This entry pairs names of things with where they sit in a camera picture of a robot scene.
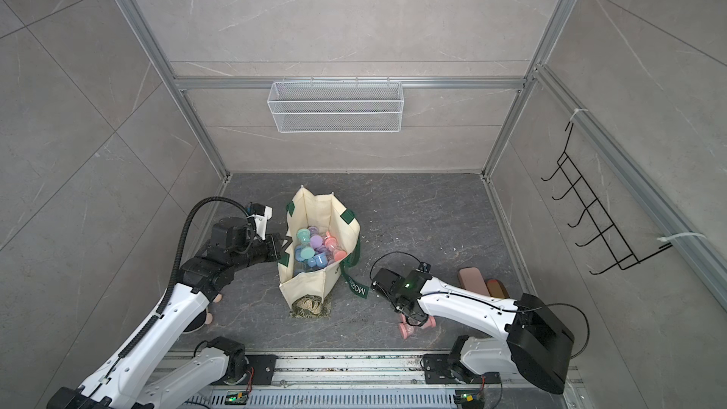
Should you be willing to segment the teal hourglass front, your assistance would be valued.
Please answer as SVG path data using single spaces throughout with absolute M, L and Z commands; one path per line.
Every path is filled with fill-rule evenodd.
M 311 234 L 312 233 L 310 232 L 310 229 L 308 229 L 308 228 L 301 228 L 301 229 L 299 229 L 299 231 L 297 231 L 296 237 L 297 237 L 298 242 L 301 245 L 308 245 L 310 243 L 310 235 Z

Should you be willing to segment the teal hourglass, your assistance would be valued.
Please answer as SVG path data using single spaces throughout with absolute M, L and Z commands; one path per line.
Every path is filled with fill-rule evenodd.
M 301 228 L 301 229 L 299 229 L 299 231 L 297 231 L 296 237 L 297 237 L 298 242 L 301 245 L 308 245 L 310 243 L 310 235 L 311 234 L 312 233 L 310 232 L 310 229 L 308 229 L 308 228 Z
M 316 251 L 311 248 L 310 246 L 301 246 L 297 250 L 296 259 L 298 261 L 308 261 L 309 259 L 313 259 L 316 254 Z

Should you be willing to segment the cream canvas tote bag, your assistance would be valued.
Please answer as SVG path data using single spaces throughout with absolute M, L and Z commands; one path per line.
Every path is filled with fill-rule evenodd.
M 287 237 L 278 259 L 279 289 L 291 314 L 323 317 L 339 280 L 362 299 L 369 287 L 350 276 L 361 257 L 361 227 L 353 210 L 332 193 L 301 187 L 286 206 Z

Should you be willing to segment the blue hourglass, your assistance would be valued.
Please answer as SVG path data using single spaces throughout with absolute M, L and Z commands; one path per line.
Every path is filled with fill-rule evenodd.
M 328 256 L 325 253 L 315 254 L 312 258 L 308 259 L 307 264 L 312 269 L 323 269 L 329 265 Z

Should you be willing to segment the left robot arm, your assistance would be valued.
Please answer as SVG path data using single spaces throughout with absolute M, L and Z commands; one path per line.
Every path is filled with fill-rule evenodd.
M 191 259 L 184 259 L 189 227 L 196 213 L 211 203 L 240 210 L 239 217 L 213 225 L 209 240 Z M 186 331 L 208 324 L 208 307 L 222 298 L 236 272 L 258 263 L 276 262 L 289 239 L 267 230 L 272 209 L 243 204 L 223 196 L 204 198 L 183 225 L 172 274 L 156 308 L 123 345 L 78 387 L 62 387 L 49 408 L 177 408 L 204 387 L 251 384 L 254 368 L 239 342 L 217 337 L 204 342 L 181 367 L 153 381 L 151 375 Z

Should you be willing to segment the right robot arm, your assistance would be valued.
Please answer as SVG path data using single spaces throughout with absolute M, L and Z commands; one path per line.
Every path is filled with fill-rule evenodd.
M 514 375 L 539 390 L 562 395 L 571 361 L 585 352 L 585 339 L 576 337 L 554 314 L 554 305 L 524 293 L 520 298 L 481 295 L 436 278 L 431 266 L 419 261 L 407 276 L 373 263 L 373 290 L 384 297 L 401 318 L 399 332 L 407 338 L 418 329 L 435 327 L 439 318 L 479 331 L 461 335 L 447 357 L 444 374 L 469 382 L 488 375 Z

